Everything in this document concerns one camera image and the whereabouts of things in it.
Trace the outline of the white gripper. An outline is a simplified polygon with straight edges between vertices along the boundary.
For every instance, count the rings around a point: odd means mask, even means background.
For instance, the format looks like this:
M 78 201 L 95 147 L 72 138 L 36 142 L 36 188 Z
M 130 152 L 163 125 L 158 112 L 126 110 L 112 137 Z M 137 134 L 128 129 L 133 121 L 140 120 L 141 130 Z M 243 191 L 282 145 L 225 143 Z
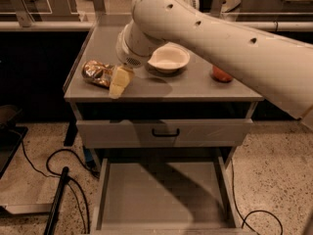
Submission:
M 166 31 L 146 33 L 131 20 L 116 40 L 116 55 L 125 66 L 119 66 L 113 70 L 109 96 L 112 99 L 118 99 L 134 77 L 134 71 L 131 68 L 144 66 L 154 51 L 169 40 L 170 37 Z

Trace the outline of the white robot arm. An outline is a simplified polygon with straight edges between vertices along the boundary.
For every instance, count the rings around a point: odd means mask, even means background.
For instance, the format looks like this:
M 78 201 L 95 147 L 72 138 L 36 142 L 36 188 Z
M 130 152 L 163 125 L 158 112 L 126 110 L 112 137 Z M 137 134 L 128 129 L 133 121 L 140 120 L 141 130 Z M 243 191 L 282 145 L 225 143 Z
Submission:
M 199 0 L 132 0 L 131 22 L 116 41 L 131 68 L 177 43 L 227 72 L 273 105 L 313 126 L 313 46 L 198 10 Z

